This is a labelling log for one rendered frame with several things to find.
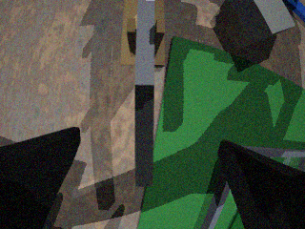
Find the grey cube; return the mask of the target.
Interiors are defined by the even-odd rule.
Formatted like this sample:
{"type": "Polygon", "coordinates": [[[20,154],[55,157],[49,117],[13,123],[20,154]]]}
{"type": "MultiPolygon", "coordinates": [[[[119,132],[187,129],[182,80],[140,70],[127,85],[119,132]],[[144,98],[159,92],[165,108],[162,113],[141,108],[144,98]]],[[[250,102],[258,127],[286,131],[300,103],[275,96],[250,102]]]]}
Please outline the grey cube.
{"type": "Polygon", "coordinates": [[[229,0],[252,43],[296,27],[282,0],[229,0]]]}

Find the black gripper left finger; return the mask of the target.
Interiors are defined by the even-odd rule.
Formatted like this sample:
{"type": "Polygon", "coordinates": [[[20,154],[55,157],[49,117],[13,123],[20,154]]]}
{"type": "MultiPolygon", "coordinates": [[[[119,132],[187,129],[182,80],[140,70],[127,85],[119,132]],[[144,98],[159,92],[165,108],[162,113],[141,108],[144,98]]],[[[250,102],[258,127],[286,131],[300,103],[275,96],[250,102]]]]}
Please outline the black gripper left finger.
{"type": "Polygon", "coordinates": [[[79,146],[79,127],[0,146],[0,229],[43,228],[79,146]]]}

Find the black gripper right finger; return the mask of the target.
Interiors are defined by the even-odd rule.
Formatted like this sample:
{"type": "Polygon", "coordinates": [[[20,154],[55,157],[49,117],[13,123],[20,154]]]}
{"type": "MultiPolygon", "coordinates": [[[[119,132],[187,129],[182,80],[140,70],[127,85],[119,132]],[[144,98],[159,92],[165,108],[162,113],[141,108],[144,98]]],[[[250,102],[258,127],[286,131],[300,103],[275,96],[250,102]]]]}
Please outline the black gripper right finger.
{"type": "Polygon", "coordinates": [[[297,229],[305,221],[305,172],[228,140],[217,156],[245,229],[297,229]]]}

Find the green putting mat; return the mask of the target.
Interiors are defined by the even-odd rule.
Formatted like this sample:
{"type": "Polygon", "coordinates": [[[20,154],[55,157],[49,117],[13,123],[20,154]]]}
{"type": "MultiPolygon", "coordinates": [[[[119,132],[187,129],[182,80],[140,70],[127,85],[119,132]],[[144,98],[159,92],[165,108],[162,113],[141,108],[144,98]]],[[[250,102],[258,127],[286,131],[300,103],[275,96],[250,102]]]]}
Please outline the green putting mat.
{"type": "Polygon", "coordinates": [[[220,177],[221,140],[305,150],[305,88],[270,69],[173,35],[152,186],[137,229],[201,229],[220,177]]]}

